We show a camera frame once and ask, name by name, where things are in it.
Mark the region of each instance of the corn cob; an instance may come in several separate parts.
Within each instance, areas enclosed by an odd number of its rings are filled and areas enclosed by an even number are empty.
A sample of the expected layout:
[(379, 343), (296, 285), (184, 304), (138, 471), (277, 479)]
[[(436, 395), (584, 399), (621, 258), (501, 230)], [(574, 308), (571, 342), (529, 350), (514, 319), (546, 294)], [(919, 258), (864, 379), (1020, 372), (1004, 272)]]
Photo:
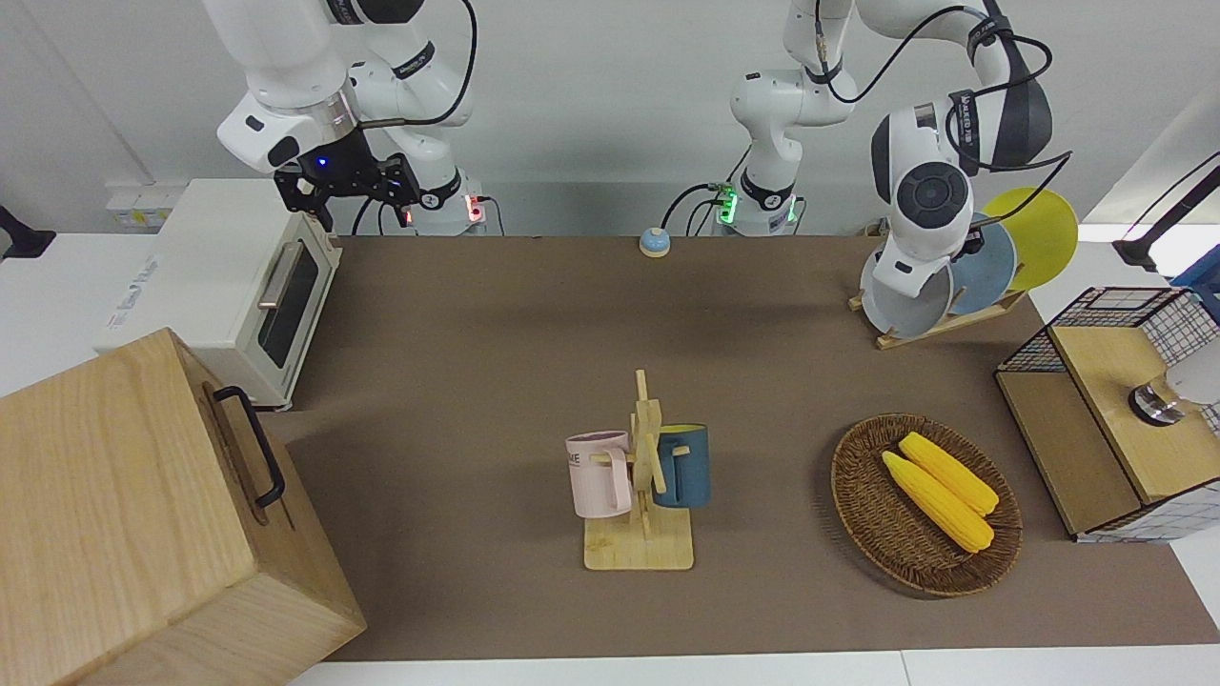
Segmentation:
[(928, 441), (921, 433), (911, 431), (903, 438), (898, 447), (903, 449), (906, 459), (924, 468), (963, 503), (970, 505), (982, 516), (996, 511), (999, 504), (999, 496), (983, 480), (975, 476), (966, 465), (956, 458), (946, 453), (943, 448)]
[(996, 537), (991, 525), (939, 481), (932, 478), (917, 464), (889, 450), (881, 453), (881, 459), (889, 468), (894, 482), (964, 551), (977, 553), (991, 546), (992, 538)]

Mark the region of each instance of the wall outlet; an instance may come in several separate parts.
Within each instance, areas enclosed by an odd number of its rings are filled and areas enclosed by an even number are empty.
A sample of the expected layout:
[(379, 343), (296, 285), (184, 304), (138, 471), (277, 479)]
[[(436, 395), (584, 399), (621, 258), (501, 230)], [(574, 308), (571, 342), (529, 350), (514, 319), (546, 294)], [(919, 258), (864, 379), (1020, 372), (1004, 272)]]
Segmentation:
[(156, 233), (170, 218), (183, 190), (185, 184), (182, 183), (112, 187), (106, 211), (123, 232)]

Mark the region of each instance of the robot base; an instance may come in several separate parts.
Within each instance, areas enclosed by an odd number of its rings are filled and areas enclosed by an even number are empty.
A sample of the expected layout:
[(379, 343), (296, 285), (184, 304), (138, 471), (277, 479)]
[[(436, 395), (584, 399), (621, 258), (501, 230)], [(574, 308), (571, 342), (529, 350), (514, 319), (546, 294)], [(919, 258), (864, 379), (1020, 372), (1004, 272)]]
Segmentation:
[(793, 209), (797, 197), (789, 195), (778, 209), (762, 210), (753, 205), (749, 200), (741, 200), (737, 211), (733, 212), (733, 221), (725, 223), (721, 216), (716, 216), (716, 226), (712, 236), (792, 236), (797, 231), (797, 212)]
[(386, 225), (386, 236), (489, 236), (487, 209), (475, 200), (483, 193), (483, 186), (466, 172), (459, 170), (459, 173), (461, 187), (444, 206), (429, 210), (414, 205), (407, 226), (404, 228), (398, 222), (390, 222), (393, 227)]

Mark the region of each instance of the woven basket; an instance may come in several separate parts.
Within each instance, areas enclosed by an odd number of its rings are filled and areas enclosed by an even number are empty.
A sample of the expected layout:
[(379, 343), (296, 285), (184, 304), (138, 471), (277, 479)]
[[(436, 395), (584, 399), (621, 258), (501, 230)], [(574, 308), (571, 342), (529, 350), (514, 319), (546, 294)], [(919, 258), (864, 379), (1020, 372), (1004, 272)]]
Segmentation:
[[(992, 544), (970, 554), (958, 547), (894, 483), (882, 450), (902, 454), (898, 442), (917, 431), (970, 468), (999, 494), (987, 515)], [(932, 596), (977, 593), (999, 582), (1021, 549), (1021, 510), (1004, 475), (974, 443), (927, 417), (881, 415), (853, 426), (834, 449), (831, 492), (843, 526), (860, 551), (886, 574)]]

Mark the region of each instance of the green light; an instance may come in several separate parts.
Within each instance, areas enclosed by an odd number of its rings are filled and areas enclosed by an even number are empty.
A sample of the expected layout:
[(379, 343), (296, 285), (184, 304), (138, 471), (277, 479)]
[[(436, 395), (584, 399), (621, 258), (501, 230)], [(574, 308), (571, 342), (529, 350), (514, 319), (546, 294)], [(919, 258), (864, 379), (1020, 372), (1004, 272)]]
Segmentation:
[(720, 223), (731, 226), (737, 218), (737, 192), (730, 188), (725, 192), (725, 201), (720, 210)]

